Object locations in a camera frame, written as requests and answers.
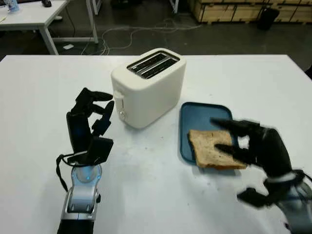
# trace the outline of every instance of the bread slice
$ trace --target bread slice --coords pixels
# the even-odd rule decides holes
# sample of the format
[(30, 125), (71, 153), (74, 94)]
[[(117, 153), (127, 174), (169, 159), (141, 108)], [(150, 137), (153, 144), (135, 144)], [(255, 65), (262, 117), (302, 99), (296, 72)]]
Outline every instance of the bread slice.
[(189, 140), (192, 143), (198, 167), (222, 169), (245, 169), (242, 163), (227, 153), (215, 148), (215, 144), (231, 145), (231, 135), (227, 131), (190, 130)]

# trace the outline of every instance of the silver robotic arm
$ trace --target silver robotic arm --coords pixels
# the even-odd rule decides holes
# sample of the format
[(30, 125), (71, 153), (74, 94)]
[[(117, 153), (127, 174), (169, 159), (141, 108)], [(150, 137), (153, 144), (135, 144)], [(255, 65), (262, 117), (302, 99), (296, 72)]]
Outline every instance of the silver robotic arm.
[(307, 177), (312, 182), (312, 178), (302, 170), (292, 169), (277, 130), (246, 120), (211, 119), (211, 122), (235, 136), (249, 136), (248, 149), (223, 144), (216, 144), (215, 147), (240, 161), (262, 168), (268, 176), (264, 181), (268, 195), (247, 188), (237, 198), (256, 208), (275, 204), (284, 213), (288, 222), (285, 227), (292, 234), (312, 234), (312, 190), (303, 181)]
[[(73, 154), (60, 155), (57, 158), (57, 175), (67, 192), (58, 234), (92, 234), (98, 203), (101, 196), (97, 185), (102, 176), (101, 163), (107, 160), (113, 146), (111, 139), (101, 138), (109, 125), (114, 102), (101, 108), (93, 101), (108, 101), (112, 96), (106, 93), (91, 92), (84, 88), (76, 99), (74, 108), (67, 113), (67, 125)], [(102, 115), (89, 128), (88, 117), (92, 112)], [(59, 169), (61, 160), (73, 167), (71, 172), (72, 187), (68, 190)]]
[[(282, 176), (279, 181), (268, 179), (271, 185), (275, 187), (275, 183), (287, 182), (294, 173)], [(298, 186), (292, 186), (285, 197), (276, 203), (276, 205), (284, 213), (287, 224), (285, 227), (292, 234), (310, 234), (312, 233), (312, 190), (307, 183), (302, 182)]]

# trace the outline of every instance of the plastic tray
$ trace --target plastic tray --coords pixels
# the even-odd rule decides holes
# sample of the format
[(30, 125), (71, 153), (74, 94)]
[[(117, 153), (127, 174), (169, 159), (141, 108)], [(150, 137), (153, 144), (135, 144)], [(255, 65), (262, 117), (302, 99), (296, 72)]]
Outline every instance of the plastic tray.
[[(212, 125), (210, 118), (233, 119), (231, 111), (221, 105), (185, 102), (180, 110), (180, 153), (182, 157), (190, 163), (196, 163), (191, 143), (188, 139), (190, 129), (195, 130), (221, 130), (220, 127)], [(232, 144), (238, 145), (237, 137), (231, 135)]]

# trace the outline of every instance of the floor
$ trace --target floor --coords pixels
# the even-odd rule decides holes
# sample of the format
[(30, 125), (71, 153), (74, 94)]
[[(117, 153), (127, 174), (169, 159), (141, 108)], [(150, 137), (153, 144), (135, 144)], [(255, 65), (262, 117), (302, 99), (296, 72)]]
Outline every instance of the floor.
[[(180, 1), (180, 13), (174, 15), (168, 0), (145, 0), (127, 9), (112, 9), (109, 0), (103, 0), (95, 20), (106, 50), (102, 39), (98, 45), (73, 43), (74, 48), (70, 50), (63, 49), (68, 43), (58, 43), (57, 49), (64, 55), (82, 52), (84, 55), (139, 55), (156, 47), (169, 48), (182, 55), (287, 54), (303, 70), (312, 64), (312, 25), (274, 24), (264, 32), (252, 23), (197, 24), (185, 1)], [(85, 5), (85, 0), (71, 1), (67, 11), (61, 13), (63, 21), (51, 24), (52, 36), (68, 37), (74, 33), (89, 36), (92, 27)], [(48, 54), (48, 51), (36, 32), (6, 32), (0, 35), (0, 60), (10, 54)]]

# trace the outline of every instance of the toaster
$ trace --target toaster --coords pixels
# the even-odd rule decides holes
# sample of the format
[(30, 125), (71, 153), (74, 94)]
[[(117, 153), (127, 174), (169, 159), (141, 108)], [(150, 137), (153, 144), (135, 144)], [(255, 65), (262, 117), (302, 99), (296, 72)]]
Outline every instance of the toaster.
[(112, 71), (113, 96), (119, 118), (143, 128), (179, 101), (186, 60), (157, 48)]

